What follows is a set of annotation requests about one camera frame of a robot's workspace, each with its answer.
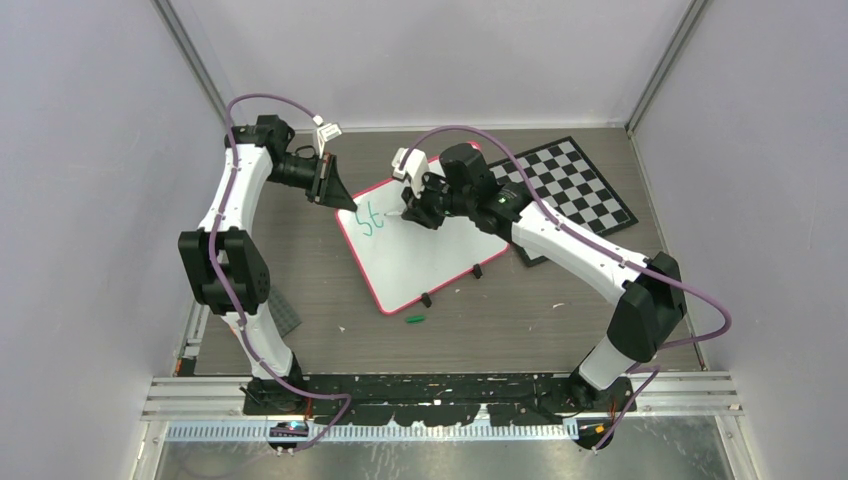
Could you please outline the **pink-framed whiteboard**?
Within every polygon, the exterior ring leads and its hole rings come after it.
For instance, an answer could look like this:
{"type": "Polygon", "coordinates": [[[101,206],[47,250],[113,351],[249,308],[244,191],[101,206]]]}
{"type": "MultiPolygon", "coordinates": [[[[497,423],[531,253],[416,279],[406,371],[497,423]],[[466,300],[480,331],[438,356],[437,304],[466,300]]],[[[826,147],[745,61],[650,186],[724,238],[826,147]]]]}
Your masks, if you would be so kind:
{"type": "Polygon", "coordinates": [[[388,178],[354,196],[356,212],[337,210],[336,222],[378,311],[395,314],[470,274],[509,249],[465,217],[448,217],[438,230],[384,217],[401,211],[405,184],[388,178]]]}

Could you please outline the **black and white chessboard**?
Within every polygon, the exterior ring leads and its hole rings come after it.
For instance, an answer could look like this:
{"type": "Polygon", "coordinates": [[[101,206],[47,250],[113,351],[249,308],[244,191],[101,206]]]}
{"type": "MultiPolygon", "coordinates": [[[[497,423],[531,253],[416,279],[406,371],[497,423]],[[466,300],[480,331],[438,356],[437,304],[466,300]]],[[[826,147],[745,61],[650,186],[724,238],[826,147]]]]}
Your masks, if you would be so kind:
{"type": "Polygon", "coordinates": [[[583,149],[564,137],[489,165],[501,184],[522,181],[522,169],[536,193],[558,213],[607,237],[639,223],[583,149]]]}

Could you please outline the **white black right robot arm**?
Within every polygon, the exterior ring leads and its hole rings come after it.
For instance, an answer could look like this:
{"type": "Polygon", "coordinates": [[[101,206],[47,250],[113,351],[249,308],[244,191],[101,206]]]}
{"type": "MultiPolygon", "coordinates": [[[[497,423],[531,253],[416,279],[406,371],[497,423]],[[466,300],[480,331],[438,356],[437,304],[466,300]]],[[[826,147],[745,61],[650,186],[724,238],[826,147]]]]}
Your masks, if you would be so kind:
{"type": "Polygon", "coordinates": [[[404,185],[402,219],[437,230],[449,217],[465,217],[479,231],[553,261],[613,305],[604,337],[569,377],[569,403],[598,409],[614,382],[652,360],[686,315],[677,261],[619,247],[556,212],[531,185],[499,182],[470,143],[444,150],[436,163],[439,172],[417,149],[395,154],[392,177],[404,185]]]}

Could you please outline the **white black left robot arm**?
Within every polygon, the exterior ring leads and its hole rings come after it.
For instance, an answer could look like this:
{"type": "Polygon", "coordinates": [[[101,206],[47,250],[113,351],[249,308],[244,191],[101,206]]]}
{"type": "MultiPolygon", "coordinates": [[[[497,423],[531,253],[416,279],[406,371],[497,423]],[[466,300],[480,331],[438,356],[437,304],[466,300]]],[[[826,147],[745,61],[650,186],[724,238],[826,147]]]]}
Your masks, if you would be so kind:
{"type": "Polygon", "coordinates": [[[290,150],[295,131],[277,115],[234,126],[224,139],[224,169],[199,225],[180,233],[178,251],[195,300],[220,316],[251,365],[251,389],[268,390],[280,412],[293,414],[307,392],[294,352],[272,307],[269,267],[251,237],[262,188],[293,187],[315,204],[354,212],[337,158],[320,147],[290,150]]]}

